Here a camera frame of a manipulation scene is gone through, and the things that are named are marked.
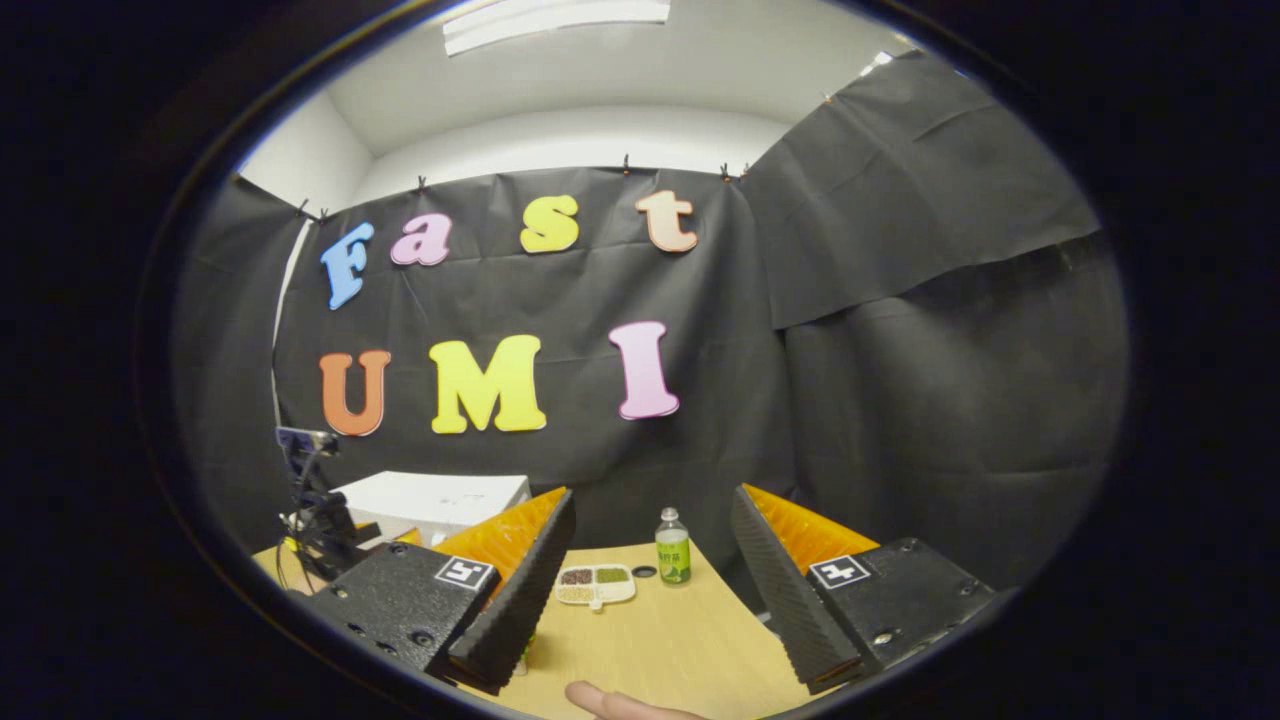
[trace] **beans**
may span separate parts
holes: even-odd
[[[595,591],[591,588],[561,588],[559,597],[570,602],[582,602],[595,597]]]
[[[591,570],[568,570],[561,575],[561,584],[566,585],[586,585],[591,582]]]
[[[595,582],[625,583],[627,582],[627,571],[622,568],[600,568],[595,571]]]

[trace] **white wall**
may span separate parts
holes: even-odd
[[[814,102],[817,106],[820,97]],[[736,113],[672,106],[598,106],[530,113],[444,132],[374,161],[351,205],[489,173],[563,167],[675,168],[730,174],[754,163],[790,126]]]
[[[298,106],[250,154],[241,176],[289,202],[307,202],[319,215],[352,205],[351,197],[374,158],[334,108],[328,92]]]

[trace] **food tray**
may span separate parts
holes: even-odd
[[[617,578],[600,582],[603,578]],[[556,600],[564,605],[589,605],[599,612],[605,602],[622,602],[636,594],[636,582],[626,565],[605,562],[603,565],[573,565],[562,568],[556,577]]]

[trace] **white tray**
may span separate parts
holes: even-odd
[[[627,579],[617,583],[596,583],[595,571],[603,569],[617,569],[627,574]],[[591,582],[581,584],[564,584],[561,583],[561,578],[571,570],[590,570]],[[566,600],[562,594],[564,591],[573,588],[585,588],[591,591],[590,597],[584,600]],[[591,610],[599,612],[604,607],[605,602],[622,602],[631,600],[636,594],[636,580],[631,577],[631,570],[626,565],[618,565],[614,562],[605,562],[602,565],[573,565],[572,568],[561,568],[558,575],[556,575],[556,600],[563,602],[564,605],[589,605]]]

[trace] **black curtain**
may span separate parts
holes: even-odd
[[[1126,392],[1105,233],[1034,136],[911,53],[753,167],[803,503],[1024,583],[1102,479]]]
[[[234,178],[214,199],[177,279],[173,378],[195,482],[253,551],[289,503],[271,392],[271,333],[284,265],[305,218]]]
[[[671,254],[649,240],[637,200],[669,190],[692,204],[684,229],[699,242]],[[580,237],[561,252],[527,254],[522,214],[541,196],[576,199]],[[398,265],[390,246],[411,218],[453,220],[449,255],[434,266]],[[329,309],[320,255],[362,223],[362,290]],[[366,437],[342,439],[324,462],[335,486],[380,470],[527,474],[534,492],[561,484],[577,502],[575,547],[653,542],[676,506],[707,557],[759,606],[728,528],[731,489],[749,482],[788,495],[794,448],[781,333],[769,325],[755,223],[736,184],[714,174],[564,169],[485,176],[352,208],[312,231],[289,283],[275,369],[287,423],[326,428],[319,360],[344,352],[347,402],[365,406],[366,350],[392,355],[385,414]],[[680,409],[625,420],[623,369],[611,329],[657,320],[668,389]],[[436,434],[435,343],[461,340],[485,368],[498,342],[541,340],[538,405],[547,427],[504,433],[493,424]]]

